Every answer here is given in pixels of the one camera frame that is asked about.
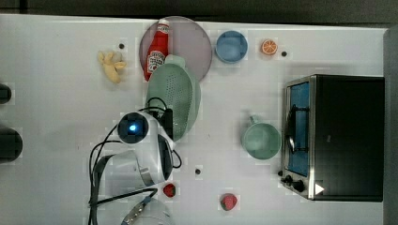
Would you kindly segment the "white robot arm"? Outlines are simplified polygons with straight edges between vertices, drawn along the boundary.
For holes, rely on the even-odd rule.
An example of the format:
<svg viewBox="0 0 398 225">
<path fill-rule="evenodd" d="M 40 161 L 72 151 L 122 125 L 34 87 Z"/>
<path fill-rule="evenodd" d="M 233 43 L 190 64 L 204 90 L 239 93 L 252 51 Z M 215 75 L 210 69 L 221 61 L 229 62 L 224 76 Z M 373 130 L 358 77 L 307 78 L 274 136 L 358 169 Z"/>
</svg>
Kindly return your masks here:
<svg viewBox="0 0 398 225">
<path fill-rule="evenodd" d="M 126 150 L 98 156 L 90 166 L 88 225 L 99 225 L 100 205 L 136 194 L 153 191 L 153 186 L 170 177 L 174 168 L 173 111 L 146 107 L 124 114 L 112 129 L 114 140 Z"/>
</svg>

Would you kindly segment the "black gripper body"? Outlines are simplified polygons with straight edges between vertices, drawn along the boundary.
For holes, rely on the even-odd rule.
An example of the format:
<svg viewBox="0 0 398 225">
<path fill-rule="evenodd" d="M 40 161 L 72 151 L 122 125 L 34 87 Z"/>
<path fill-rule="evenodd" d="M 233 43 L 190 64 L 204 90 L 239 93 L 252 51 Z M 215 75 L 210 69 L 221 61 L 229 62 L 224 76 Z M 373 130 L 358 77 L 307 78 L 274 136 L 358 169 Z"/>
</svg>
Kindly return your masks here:
<svg viewBox="0 0 398 225">
<path fill-rule="evenodd" d="M 165 111 L 151 110 L 149 113 L 159 121 L 167 135 L 173 139 L 173 111 L 171 109 L 166 109 Z"/>
</svg>

